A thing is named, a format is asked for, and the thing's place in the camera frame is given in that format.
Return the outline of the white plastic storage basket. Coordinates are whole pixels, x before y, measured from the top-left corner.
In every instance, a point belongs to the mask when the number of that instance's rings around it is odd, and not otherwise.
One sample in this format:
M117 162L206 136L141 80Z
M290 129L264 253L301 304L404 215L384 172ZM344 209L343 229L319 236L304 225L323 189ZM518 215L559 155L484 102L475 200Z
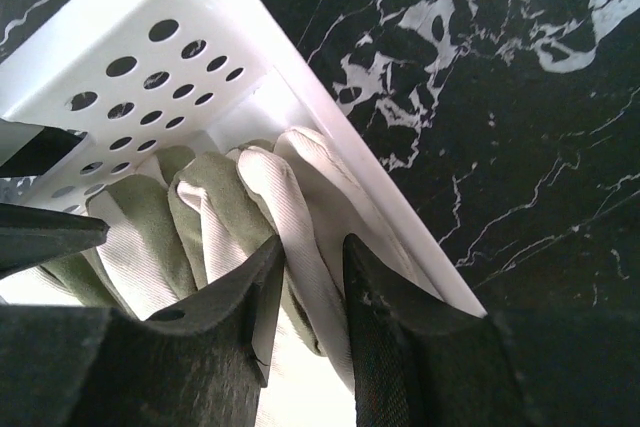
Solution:
M418 265L418 283L484 307L261 0L69 0L1 65L1 117L79 131L24 206L81 212L171 145L226 151L321 132Z

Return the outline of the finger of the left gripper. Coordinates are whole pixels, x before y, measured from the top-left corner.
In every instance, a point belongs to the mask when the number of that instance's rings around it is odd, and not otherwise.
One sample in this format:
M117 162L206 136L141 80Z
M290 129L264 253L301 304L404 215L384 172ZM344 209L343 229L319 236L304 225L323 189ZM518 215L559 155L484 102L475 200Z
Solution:
M101 219L1 204L1 277L83 252L106 242Z
M83 139L63 129L45 127L8 160L1 163L2 177L41 176L70 153Z

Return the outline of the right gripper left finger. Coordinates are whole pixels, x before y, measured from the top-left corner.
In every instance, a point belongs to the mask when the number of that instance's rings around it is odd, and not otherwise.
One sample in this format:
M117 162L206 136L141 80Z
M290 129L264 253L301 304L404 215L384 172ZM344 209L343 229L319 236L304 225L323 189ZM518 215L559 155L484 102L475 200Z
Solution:
M115 309L5 305L5 426L251 426L269 380L278 237L145 321Z

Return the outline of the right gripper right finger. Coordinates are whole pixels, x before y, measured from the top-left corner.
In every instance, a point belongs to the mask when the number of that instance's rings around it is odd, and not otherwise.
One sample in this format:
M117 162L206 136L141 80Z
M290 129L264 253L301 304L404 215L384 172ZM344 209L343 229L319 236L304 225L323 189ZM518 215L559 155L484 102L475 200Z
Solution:
M360 426L635 426L634 310L476 317L394 272L357 236L343 279Z

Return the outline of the work glove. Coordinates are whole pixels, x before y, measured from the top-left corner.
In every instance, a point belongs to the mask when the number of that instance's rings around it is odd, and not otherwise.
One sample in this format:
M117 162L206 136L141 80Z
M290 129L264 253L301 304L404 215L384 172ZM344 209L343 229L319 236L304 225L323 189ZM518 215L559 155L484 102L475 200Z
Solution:
M194 294L278 235L286 254L271 377L260 426L352 426L353 374L342 245L365 241L410 280L416 268L328 141L304 127L227 153L184 146L90 190L109 225L100 247L13 274L12 304L115 307L138 319Z

